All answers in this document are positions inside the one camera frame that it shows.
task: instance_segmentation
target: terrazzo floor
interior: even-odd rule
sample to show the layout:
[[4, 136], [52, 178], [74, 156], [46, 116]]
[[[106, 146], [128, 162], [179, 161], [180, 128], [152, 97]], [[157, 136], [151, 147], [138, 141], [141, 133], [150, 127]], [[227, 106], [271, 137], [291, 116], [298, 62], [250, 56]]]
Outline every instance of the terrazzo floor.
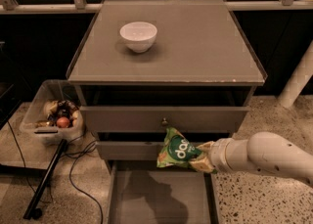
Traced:
[[[56, 146], [44, 146], [19, 130], [29, 103], [20, 106], [10, 119], [27, 167], [46, 168]], [[234, 139], [246, 139], [259, 131], [279, 134], [313, 155], [313, 96], [300, 96], [292, 108], [284, 109], [275, 97], [252, 97], [250, 111]], [[69, 153], [81, 151], [94, 141], [87, 131], [82, 143]], [[75, 190], [68, 175], [74, 160], [62, 157], [42, 197], [43, 215], [22, 217], [33, 196], [23, 177], [0, 175], [0, 223], [100, 223], [100, 209], [90, 198]], [[23, 166], [8, 125], [0, 131], [0, 163]], [[72, 180], [106, 209], [110, 175], [97, 151], [79, 159]], [[38, 185], [38, 179], [29, 178]], [[220, 223], [313, 223], [313, 189], [292, 179], [237, 172], [212, 176]]]

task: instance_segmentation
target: chip bag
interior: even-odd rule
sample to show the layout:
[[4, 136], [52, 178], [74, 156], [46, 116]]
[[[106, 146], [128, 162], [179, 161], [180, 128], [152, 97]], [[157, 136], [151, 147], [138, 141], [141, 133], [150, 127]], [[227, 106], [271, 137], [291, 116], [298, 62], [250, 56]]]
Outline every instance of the chip bag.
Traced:
[[157, 157], [157, 167], [177, 165], [200, 172], [215, 172], [208, 158], [213, 142], [194, 147], [177, 129], [168, 127], [166, 133], [164, 146]]

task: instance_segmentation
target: cabinet drawer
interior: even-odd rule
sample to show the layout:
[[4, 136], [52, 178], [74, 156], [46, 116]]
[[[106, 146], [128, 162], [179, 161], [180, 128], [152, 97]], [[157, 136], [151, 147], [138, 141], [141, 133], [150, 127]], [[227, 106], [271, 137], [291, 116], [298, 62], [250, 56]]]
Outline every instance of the cabinet drawer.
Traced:
[[166, 126], [181, 132], [234, 133], [247, 111], [247, 107], [81, 107], [90, 131], [125, 133], [161, 132]]

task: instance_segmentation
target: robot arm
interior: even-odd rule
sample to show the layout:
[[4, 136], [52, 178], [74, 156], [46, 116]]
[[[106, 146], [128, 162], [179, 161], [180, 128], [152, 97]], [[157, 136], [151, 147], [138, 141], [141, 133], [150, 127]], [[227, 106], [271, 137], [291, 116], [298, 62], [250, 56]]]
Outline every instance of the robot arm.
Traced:
[[209, 157], [217, 171], [293, 178], [313, 187], [313, 156], [274, 133], [259, 132], [248, 140], [220, 139]]

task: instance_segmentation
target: gray cabinet top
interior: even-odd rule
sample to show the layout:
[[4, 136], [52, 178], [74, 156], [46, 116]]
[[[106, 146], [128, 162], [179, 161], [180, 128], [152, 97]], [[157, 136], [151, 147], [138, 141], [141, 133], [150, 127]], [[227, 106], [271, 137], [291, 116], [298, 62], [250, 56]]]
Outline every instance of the gray cabinet top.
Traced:
[[[119, 30], [157, 27], [156, 42], [135, 54]], [[265, 73], [222, 0], [105, 1], [73, 64], [72, 83], [262, 85]]]

